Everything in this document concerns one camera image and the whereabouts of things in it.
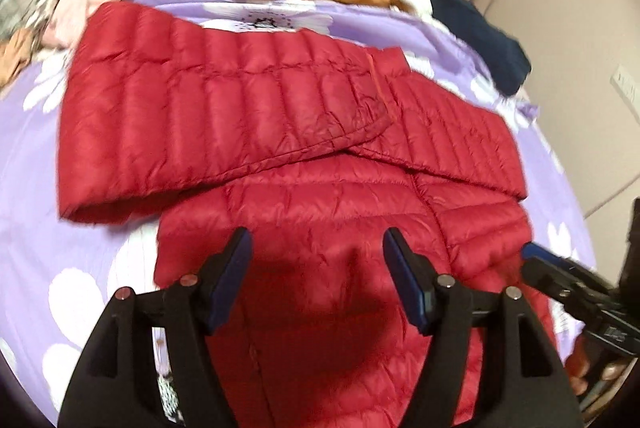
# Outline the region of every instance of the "wall outlet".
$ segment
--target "wall outlet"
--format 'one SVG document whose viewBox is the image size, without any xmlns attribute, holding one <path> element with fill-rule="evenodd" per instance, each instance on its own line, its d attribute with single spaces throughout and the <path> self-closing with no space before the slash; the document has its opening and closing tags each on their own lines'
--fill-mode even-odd
<svg viewBox="0 0 640 428">
<path fill-rule="evenodd" d="M 621 64 L 611 76 L 611 84 L 634 113 L 636 121 L 640 122 L 640 85 Z"/>
</svg>

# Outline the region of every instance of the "navy blue clothing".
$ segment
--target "navy blue clothing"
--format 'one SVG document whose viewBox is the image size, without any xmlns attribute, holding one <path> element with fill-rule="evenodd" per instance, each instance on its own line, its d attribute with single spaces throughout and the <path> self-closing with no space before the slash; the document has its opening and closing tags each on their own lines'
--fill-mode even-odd
<svg viewBox="0 0 640 428">
<path fill-rule="evenodd" d="M 431 0 L 433 17 L 484 59 L 495 88 L 513 95 L 531 72 L 531 63 L 517 40 L 489 24 L 468 0 Z"/>
</svg>

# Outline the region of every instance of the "white flower print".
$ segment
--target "white flower print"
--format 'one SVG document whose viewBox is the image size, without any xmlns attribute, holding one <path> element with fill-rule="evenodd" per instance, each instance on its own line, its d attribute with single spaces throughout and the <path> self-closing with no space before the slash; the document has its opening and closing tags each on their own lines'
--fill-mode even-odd
<svg viewBox="0 0 640 428">
<path fill-rule="evenodd" d="M 210 2 L 204 9 L 221 18 L 200 24 L 206 29 L 267 31 L 311 29 L 319 34 L 329 34 L 334 19 L 328 14 L 316 12 L 311 0 L 256 1 L 256 3 Z"/>
<path fill-rule="evenodd" d="M 579 261 L 578 251 L 572 247 L 571 233 L 564 222 L 557 229 L 553 223 L 549 222 L 546 233 L 549 238 L 549 251 L 556 256 Z M 549 301 L 551 303 L 551 317 L 554 321 L 554 332 L 559 334 L 570 330 L 570 326 L 575 324 L 576 320 L 564 311 L 561 303 L 555 300 Z"/>
<path fill-rule="evenodd" d="M 9 365 L 9 368 L 11 368 L 11 371 L 14 374 L 17 374 L 18 365 L 17 360 L 15 359 L 14 351 L 11 350 L 9 344 L 2 338 L 0 338 L 0 354 L 2 354 L 2 356 L 4 357 L 4 360 Z"/>
<path fill-rule="evenodd" d="M 458 85 L 447 79 L 436 79 L 435 71 L 431 66 L 431 61 L 427 58 L 420 58 L 415 56 L 412 52 L 405 52 L 404 57 L 406 62 L 412 71 L 422 74 L 424 77 L 434 80 L 437 84 L 443 87 L 445 90 L 449 90 L 451 93 L 456 94 L 460 99 L 466 99 L 465 95 L 460 91 Z"/>
<path fill-rule="evenodd" d="M 424 77 L 428 77 L 429 79 L 433 79 L 436 76 L 436 73 L 433 71 L 433 67 L 431 66 L 431 61 L 427 58 L 419 58 L 414 54 L 405 53 L 404 57 L 406 58 L 406 62 L 409 64 L 409 68 L 411 68 L 414 72 L 419 72 Z"/>
<path fill-rule="evenodd" d="M 136 293 L 157 289 L 153 282 L 158 257 L 158 223 L 146 223 L 134 230 L 118 251 L 108 275 L 107 296 L 122 286 Z M 66 387 L 76 368 L 80 352 L 93 331 L 105 306 L 94 277 L 77 268 L 61 271 L 49 286 L 49 309 L 69 344 L 54 344 L 42 358 L 42 373 L 51 401 L 60 411 Z"/>
<path fill-rule="evenodd" d="M 41 101 L 44 101 L 42 111 L 49 113 L 56 109 L 62 102 L 66 91 L 66 76 L 71 54 L 68 50 L 56 52 L 44 59 L 42 71 L 35 79 L 35 86 L 24 98 L 22 109 L 33 109 Z"/>
<path fill-rule="evenodd" d="M 471 91 L 478 102 L 490 106 L 500 115 L 512 133 L 518 133 L 521 128 L 528 128 L 529 121 L 518 109 L 514 98 L 505 98 L 498 93 L 494 85 L 483 75 L 476 75 L 471 81 Z"/>
<path fill-rule="evenodd" d="M 546 150 L 546 152 L 551 157 L 551 161 L 553 162 L 554 166 L 556 167 L 556 171 L 558 173 L 564 173 L 564 168 L 562 167 L 562 164 L 560 163 L 560 159 L 558 158 L 558 155 L 556 155 L 556 152 L 551 148 L 551 144 L 549 144 L 549 141 L 546 140 L 546 137 L 542 133 L 540 125 L 538 125 L 538 122 L 534 121 L 532 126 L 533 126 L 533 130 L 535 130 L 536 133 L 538 134 L 538 137 L 540 137 L 540 142 L 542 142 L 542 145 L 543 145 L 544 149 Z"/>
<path fill-rule="evenodd" d="M 549 222 L 546 233 L 549 237 L 549 251 L 562 258 L 569 258 L 574 261 L 580 260 L 577 249 L 572 249 L 571 233 L 569 233 L 569 228 L 564 222 L 557 229 L 552 222 Z"/>
</svg>

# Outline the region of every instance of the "wall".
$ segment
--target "wall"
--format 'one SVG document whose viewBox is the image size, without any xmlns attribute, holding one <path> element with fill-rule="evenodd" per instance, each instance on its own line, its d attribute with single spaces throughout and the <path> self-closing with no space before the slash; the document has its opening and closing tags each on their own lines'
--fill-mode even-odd
<svg viewBox="0 0 640 428">
<path fill-rule="evenodd" d="M 589 217 L 600 271 L 617 279 L 640 195 L 638 183 L 620 193 L 640 173 L 640 125 L 610 77 L 622 64 L 640 81 L 640 0 L 492 0 L 486 15 L 530 56 L 526 90 Z"/>
</svg>

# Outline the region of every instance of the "bed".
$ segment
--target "bed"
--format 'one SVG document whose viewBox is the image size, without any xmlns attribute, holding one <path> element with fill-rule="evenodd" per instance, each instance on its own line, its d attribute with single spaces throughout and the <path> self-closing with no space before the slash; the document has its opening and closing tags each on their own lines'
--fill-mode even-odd
<svg viewBox="0 0 640 428">
<path fill-rule="evenodd" d="M 469 103 L 500 114 L 518 145 L 534 241 L 594 267 L 582 212 L 562 165 L 525 98 L 504 98 L 466 43 L 412 16 L 321 0 L 135 0 L 207 28 L 310 28 L 335 38 L 399 46 L 413 70 Z M 79 353 L 113 292 L 155 289 L 154 220 L 126 227 L 61 221 L 56 203 L 56 138 L 68 52 L 29 66 L 0 102 L 0 351 L 36 407 L 53 424 Z M 552 303 L 558 349 L 572 350 L 580 325 Z M 168 375 L 155 333 L 159 384 Z M 170 387 L 165 408 L 171 413 Z"/>
</svg>

